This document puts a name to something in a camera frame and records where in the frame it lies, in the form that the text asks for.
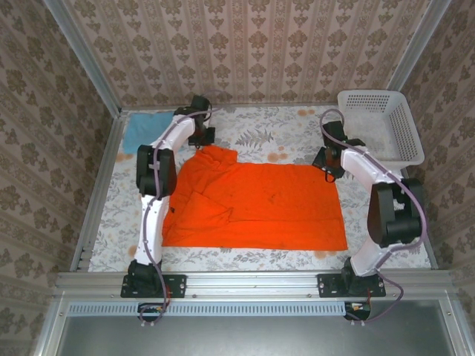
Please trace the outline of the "orange t-shirt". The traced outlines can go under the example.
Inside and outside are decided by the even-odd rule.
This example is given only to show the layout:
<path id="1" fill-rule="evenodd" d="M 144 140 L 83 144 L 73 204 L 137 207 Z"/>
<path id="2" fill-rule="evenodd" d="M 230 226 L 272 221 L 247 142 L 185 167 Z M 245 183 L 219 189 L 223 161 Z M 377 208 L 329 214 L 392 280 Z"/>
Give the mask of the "orange t-shirt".
<path id="1" fill-rule="evenodd" d="M 180 169 L 163 244 L 344 251 L 347 238 L 337 188 L 323 171 L 241 163 L 237 151 L 208 146 Z"/>

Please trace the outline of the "floral table cover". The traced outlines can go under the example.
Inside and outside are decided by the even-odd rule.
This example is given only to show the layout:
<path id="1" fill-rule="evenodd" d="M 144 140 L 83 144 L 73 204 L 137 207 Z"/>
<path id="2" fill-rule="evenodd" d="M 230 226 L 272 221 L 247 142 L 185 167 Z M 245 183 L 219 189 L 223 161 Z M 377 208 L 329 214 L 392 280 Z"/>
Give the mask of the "floral table cover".
<path id="1" fill-rule="evenodd" d="M 237 151 L 239 162 L 309 165 L 322 144 L 324 106 L 227 107 L 211 118 L 216 145 Z M 89 272 L 125 272 L 139 242 L 142 204 L 136 157 L 117 149 L 104 208 L 89 258 Z M 367 237 L 369 194 L 345 174 L 336 181 L 344 218 L 346 251 L 245 248 L 165 248 L 164 271 L 294 271 L 340 269 Z"/>

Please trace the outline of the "folded light blue t-shirt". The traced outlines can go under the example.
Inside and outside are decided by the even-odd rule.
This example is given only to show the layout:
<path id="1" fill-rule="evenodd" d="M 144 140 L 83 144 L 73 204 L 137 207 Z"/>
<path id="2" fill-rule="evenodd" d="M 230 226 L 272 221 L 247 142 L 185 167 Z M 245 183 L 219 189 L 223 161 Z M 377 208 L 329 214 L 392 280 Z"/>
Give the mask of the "folded light blue t-shirt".
<path id="1" fill-rule="evenodd" d="M 171 111 L 131 114 L 122 143 L 124 153 L 136 154 L 141 145 L 150 145 L 160 138 L 171 124 L 173 116 Z"/>

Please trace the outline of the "white perforated plastic basket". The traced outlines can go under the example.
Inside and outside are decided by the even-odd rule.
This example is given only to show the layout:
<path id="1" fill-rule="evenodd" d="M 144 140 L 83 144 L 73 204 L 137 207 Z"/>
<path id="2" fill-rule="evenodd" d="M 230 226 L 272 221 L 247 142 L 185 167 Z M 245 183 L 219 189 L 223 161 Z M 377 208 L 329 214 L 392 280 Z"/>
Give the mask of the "white perforated plastic basket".
<path id="1" fill-rule="evenodd" d="M 405 96 L 391 90 L 343 90 L 337 95 L 344 131 L 361 139 L 383 166 L 401 170 L 425 155 Z"/>

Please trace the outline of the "grey metal sheet panel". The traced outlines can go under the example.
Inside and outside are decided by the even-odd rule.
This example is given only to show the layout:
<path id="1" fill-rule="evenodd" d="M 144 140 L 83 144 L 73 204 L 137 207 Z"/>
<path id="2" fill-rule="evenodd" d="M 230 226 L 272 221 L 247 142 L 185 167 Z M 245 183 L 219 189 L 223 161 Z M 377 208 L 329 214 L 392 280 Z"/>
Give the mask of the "grey metal sheet panel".
<path id="1" fill-rule="evenodd" d="M 431 307 L 343 317 L 69 317 L 53 356 L 455 356 Z"/>

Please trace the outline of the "aluminium frame post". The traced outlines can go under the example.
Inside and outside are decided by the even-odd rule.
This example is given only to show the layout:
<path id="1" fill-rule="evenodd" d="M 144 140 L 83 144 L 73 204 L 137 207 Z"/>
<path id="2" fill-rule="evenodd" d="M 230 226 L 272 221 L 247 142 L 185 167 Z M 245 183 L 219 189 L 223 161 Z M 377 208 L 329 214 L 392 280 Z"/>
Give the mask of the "aluminium frame post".
<path id="1" fill-rule="evenodd" d="M 406 51 L 390 78 L 387 90 L 400 91 L 403 88 L 450 3 L 451 0 L 430 0 Z"/>
<path id="2" fill-rule="evenodd" d="M 44 3 L 85 69 L 104 105 L 112 117 L 116 119 L 121 113 L 119 99 L 109 85 L 104 70 L 99 66 L 92 47 L 86 43 L 85 37 L 74 21 L 71 12 L 67 9 L 66 3 L 64 0 L 44 0 Z"/>

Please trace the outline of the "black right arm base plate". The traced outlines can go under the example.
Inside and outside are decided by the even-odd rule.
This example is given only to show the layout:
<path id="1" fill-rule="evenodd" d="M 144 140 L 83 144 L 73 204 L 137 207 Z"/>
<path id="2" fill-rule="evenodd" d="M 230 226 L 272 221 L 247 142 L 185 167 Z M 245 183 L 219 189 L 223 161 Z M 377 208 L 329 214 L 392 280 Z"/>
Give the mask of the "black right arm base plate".
<path id="1" fill-rule="evenodd" d="M 330 297 L 385 297 L 383 280 L 377 275 L 369 277 L 343 277 L 342 274 L 318 274 L 320 298 Z"/>

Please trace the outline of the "aluminium mounting rail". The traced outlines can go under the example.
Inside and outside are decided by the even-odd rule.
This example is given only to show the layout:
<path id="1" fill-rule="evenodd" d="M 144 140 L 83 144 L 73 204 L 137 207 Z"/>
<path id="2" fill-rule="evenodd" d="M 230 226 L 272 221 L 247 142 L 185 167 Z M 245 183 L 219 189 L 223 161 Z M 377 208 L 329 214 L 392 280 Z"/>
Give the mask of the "aluminium mounting rail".
<path id="1" fill-rule="evenodd" d="M 184 300 L 305 300 L 318 298 L 319 274 L 329 271 L 186 271 Z M 404 289 L 406 300 L 438 300 L 456 289 L 447 271 L 386 269 L 383 276 Z M 124 272 L 64 272 L 56 280 L 53 298 L 117 300 Z"/>

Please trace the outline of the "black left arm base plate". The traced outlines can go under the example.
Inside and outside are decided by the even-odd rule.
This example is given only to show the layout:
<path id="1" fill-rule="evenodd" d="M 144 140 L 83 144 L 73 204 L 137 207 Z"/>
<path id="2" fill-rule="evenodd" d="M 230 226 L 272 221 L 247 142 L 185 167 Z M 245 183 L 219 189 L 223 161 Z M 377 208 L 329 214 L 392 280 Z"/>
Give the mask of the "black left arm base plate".
<path id="1" fill-rule="evenodd" d="M 183 298 L 186 291 L 186 275 L 164 274 L 163 280 L 166 287 L 167 297 Z M 163 298 L 164 291 L 157 274 L 138 277 L 127 274 L 122 281 L 120 292 L 122 298 Z"/>

